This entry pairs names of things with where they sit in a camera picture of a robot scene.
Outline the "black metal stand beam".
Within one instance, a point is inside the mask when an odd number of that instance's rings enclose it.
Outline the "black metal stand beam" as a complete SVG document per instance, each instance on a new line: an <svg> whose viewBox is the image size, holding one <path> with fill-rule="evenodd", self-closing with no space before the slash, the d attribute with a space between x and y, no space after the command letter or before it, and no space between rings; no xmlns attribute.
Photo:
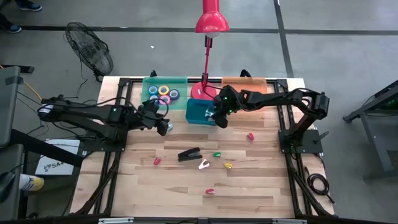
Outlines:
<svg viewBox="0 0 398 224"><path fill-rule="evenodd" d="M33 138L16 129L12 129L9 145L15 144L23 145L25 151L41 154L45 157L73 165L74 167L81 167L83 162L83 157L81 156L65 151L52 144L48 144L45 141Z"/></svg>

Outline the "black floor fan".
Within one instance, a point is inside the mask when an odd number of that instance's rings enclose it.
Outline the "black floor fan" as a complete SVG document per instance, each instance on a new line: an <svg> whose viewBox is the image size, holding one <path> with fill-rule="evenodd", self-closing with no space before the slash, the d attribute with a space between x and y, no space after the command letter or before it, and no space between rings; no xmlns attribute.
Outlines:
<svg viewBox="0 0 398 224"><path fill-rule="evenodd" d="M89 27L80 22L69 22L65 30L67 42L82 63L90 70L97 82L109 75L114 68L109 46Z"/></svg>

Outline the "silver metal bracket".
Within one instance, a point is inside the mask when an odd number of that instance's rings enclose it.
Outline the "silver metal bracket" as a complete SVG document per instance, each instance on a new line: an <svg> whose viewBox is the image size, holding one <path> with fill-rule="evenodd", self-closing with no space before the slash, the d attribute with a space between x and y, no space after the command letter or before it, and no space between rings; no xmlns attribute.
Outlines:
<svg viewBox="0 0 398 224"><path fill-rule="evenodd" d="M100 218L98 224L133 224L133 217Z"/></svg>

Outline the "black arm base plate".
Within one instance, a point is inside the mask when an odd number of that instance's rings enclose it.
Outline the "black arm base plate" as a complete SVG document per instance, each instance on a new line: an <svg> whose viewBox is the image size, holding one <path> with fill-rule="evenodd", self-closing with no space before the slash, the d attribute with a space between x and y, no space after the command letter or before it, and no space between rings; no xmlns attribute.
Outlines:
<svg viewBox="0 0 398 224"><path fill-rule="evenodd" d="M288 130L278 132L280 150L284 154L318 154L323 152L321 137L316 129L306 130L302 137L291 136Z"/></svg>
<svg viewBox="0 0 398 224"><path fill-rule="evenodd" d="M83 138L85 151L99 152L123 152L126 147L126 140L110 141L100 138Z"/></svg>

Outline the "white printed sign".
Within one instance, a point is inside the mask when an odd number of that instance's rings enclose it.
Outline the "white printed sign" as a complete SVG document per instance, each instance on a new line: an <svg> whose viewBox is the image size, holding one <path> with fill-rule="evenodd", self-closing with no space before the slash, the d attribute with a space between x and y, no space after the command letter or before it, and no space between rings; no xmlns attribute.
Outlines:
<svg viewBox="0 0 398 224"><path fill-rule="evenodd" d="M73 139L47 139L45 142L75 155L77 155L78 147L80 146L80 141ZM72 172L72 165L41 156L35 170L35 175L72 175Z"/></svg>

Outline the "blue plastic bin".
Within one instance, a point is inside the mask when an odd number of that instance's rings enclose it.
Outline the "blue plastic bin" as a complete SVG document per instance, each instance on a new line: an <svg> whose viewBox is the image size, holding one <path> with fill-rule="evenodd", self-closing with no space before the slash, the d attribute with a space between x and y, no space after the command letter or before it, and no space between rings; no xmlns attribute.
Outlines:
<svg viewBox="0 0 398 224"><path fill-rule="evenodd" d="M207 121L205 111L208 107L214 107L210 100L189 99L187 101L186 120L192 124L215 126L215 121Z"/></svg>

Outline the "red desk lamp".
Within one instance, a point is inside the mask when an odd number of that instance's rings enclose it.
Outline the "red desk lamp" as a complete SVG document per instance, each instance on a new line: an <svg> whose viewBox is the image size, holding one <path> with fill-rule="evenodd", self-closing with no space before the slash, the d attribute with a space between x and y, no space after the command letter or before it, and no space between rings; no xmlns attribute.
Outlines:
<svg viewBox="0 0 398 224"><path fill-rule="evenodd" d="M221 32L229 31L229 24L220 12L220 0L202 0L202 6L203 13L197 21L195 32L205 35L205 67L201 81L192 86L190 94L194 99L212 100L217 91L208 81L210 49L215 37Z"/></svg>

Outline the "black stapler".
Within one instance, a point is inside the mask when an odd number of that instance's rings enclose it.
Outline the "black stapler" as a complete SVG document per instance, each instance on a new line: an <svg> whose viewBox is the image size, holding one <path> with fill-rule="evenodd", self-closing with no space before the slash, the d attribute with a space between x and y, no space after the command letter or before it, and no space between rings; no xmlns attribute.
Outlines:
<svg viewBox="0 0 398 224"><path fill-rule="evenodd" d="M194 147L192 149L186 150L178 154L178 161L190 161L195 159L201 159L203 156L200 154L200 148Z"/></svg>

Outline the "yellow and white can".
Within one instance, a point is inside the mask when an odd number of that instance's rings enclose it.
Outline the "yellow and white can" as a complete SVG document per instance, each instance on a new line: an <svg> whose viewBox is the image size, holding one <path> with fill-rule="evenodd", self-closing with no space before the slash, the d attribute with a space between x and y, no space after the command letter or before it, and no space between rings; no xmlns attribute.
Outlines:
<svg viewBox="0 0 398 224"><path fill-rule="evenodd" d="M25 191L38 191L44 186L44 179L34 175L21 174L19 189Z"/></svg>

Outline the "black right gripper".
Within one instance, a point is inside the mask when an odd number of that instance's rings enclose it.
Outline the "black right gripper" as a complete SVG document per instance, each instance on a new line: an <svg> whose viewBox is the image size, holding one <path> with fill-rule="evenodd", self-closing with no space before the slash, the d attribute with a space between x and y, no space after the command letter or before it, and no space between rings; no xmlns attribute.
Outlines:
<svg viewBox="0 0 398 224"><path fill-rule="evenodd" d="M236 97L232 95L219 94L216 95L214 101L214 114L213 119L215 123L219 123L219 118L225 118L227 115L236 112ZM219 126L221 128L226 128L228 126L228 121L223 119L220 121Z"/></svg>

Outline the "person's shoe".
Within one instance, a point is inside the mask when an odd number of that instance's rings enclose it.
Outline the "person's shoe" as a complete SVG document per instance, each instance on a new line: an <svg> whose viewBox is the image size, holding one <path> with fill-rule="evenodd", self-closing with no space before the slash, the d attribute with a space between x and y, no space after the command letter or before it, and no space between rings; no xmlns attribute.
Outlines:
<svg viewBox="0 0 398 224"><path fill-rule="evenodd" d="M40 4L36 4L30 0L15 0L19 9L22 11L34 11L38 12L42 10L42 6Z"/></svg>
<svg viewBox="0 0 398 224"><path fill-rule="evenodd" d="M20 26L10 22L3 14L0 14L0 27L13 34L19 33L22 30Z"/></svg>

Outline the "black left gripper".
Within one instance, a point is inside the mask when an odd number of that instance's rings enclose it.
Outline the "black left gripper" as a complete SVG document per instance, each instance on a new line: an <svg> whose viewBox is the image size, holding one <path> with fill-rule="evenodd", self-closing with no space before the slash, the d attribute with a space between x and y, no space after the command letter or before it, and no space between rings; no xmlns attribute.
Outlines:
<svg viewBox="0 0 398 224"><path fill-rule="evenodd" d="M165 118L164 114L153 113L150 111L144 111L142 107L139 107L138 114L142 118L142 120L149 124L151 127L156 127L157 132L161 136L165 136L167 134L167 130L170 129L169 119Z"/></svg>

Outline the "translucent aqua plastic tray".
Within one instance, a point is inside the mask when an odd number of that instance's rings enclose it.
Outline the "translucent aqua plastic tray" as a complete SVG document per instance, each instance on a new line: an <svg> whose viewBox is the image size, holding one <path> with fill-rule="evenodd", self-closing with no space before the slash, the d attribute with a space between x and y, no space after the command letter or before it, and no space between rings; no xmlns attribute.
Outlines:
<svg viewBox="0 0 398 224"><path fill-rule="evenodd" d="M169 109L170 110L183 110L186 108L187 100L188 100L188 87L187 87L187 78L186 77L148 77L144 78L142 81L142 91L141 91L141 101L147 101L150 98L150 94L148 92L148 88L151 85L156 85L158 88L161 85L167 85L170 90L177 89L180 92L180 98L178 100L170 102ZM167 105L161 105L157 103L162 110L167 108Z"/></svg>

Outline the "dark metal cart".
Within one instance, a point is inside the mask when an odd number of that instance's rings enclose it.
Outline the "dark metal cart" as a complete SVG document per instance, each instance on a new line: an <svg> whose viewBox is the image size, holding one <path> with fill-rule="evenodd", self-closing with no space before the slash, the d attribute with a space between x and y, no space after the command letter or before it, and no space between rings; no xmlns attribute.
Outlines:
<svg viewBox="0 0 398 224"><path fill-rule="evenodd" d="M364 181L398 177L390 153L398 153L398 80L371 95L358 109L343 117L351 123L359 118L371 147L377 152L381 170L365 175Z"/></svg>

